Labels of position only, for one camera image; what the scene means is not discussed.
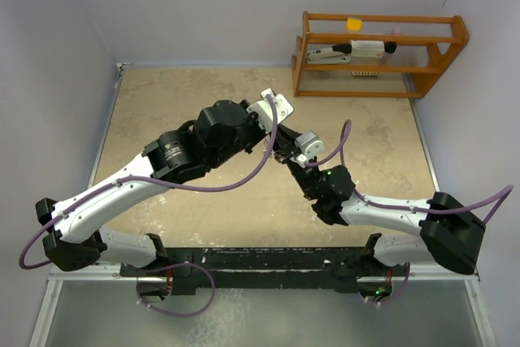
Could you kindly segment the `white green box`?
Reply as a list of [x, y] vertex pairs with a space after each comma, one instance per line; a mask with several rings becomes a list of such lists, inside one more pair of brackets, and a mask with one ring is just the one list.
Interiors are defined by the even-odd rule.
[[380, 59], [385, 54], [383, 41], [352, 40], [350, 45], [352, 57]]

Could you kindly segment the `wooden shelf rack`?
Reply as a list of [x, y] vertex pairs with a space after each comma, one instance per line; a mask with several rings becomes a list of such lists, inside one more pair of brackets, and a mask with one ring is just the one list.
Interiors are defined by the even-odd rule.
[[[305, 11], [291, 60], [295, 96], [424, 98], [470, 40], [459, 15], [319, 14]], [[406, 91], [305, 90], [305, 72], [409, 76]]]

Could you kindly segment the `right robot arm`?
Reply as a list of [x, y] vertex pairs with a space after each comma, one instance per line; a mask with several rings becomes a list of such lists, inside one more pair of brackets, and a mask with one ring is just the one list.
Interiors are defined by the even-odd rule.
[[275, 160], [289, 169], [324, 223], [395, 232], [374, 235], [366, 243], [361, 263], [367, 273], [379, 275], [406, 262], [436, 262], [457, 274], [475, 273], [486, 226], [447, 193], [418, 200], [361, 195], [343, 165], [321, 170], [281, 152]]

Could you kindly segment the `black round object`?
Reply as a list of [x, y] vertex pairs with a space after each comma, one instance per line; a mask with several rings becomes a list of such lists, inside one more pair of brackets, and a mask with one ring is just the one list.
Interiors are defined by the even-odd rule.
[[397, 44], [394, 41], [384, 42], [384, 52], [387, 54], [393, 54], [397, 49]]

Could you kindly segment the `silver keys bunch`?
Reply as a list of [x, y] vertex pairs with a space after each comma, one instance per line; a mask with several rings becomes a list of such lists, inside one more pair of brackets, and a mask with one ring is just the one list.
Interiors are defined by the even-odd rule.
[[268, 158], [273, 158], [273, 152], [272, 149], [269, 148], [269, 144], [270, 140], [266, 137], [263, 140], [264, 151], [262, 153], [266, 155]]

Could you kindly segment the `staples strip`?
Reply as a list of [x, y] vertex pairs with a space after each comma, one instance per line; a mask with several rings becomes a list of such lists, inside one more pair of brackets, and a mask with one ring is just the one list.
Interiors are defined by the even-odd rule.
[[351, 75], [354, 77], [378, 77], [379, 72], [351, 71]]

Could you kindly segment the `black base frame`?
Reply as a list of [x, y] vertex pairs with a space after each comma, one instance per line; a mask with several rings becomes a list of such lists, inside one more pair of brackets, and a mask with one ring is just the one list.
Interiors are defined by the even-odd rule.
[[363, 247], [170, 247], [144, 269], [123, 265], [123, 277], [162, 278], [174, 296], [201, 288], [326, 289], [386, 297], [407, 266], [384, 266], [373, 256], [377, 235]]

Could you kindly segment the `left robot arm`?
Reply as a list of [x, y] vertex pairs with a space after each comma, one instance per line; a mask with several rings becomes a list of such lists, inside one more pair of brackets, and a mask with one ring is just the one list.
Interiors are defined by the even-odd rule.
[[159, 236], [136, 236], [107, 229], [106, 223], [168, 189], [189, 189], [236, 154], [251, 153], [264, 138], [274, 140], [279, 124], [293, 113], [281, 94], [255, 103], [222, 100], [197, 119], [163, 133], [129, 164], [92, 188], [65, 201], [44, 198], [36, 204], [44, 225], [48, 260], [62, 271], [76, 271], [98, 261], [119, 262], [148, 275], [170, 264]]

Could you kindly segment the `yellow sticky block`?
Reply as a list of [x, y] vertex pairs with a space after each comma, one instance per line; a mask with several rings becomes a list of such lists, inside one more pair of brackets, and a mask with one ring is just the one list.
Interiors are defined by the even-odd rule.
[[358, 33], [362, 29], [362, 20], [357, 18], [348, 18], [346, 20], [346, 30], [349, 33]]

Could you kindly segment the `white stapler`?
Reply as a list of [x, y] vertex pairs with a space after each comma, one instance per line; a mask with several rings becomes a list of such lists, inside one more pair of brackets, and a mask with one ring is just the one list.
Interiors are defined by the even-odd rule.
[[352, 46], [349, 43], [338, 44], [307, 51], [305, 60], [308, 64], [346, 64], [350, 62], [351, 52]]

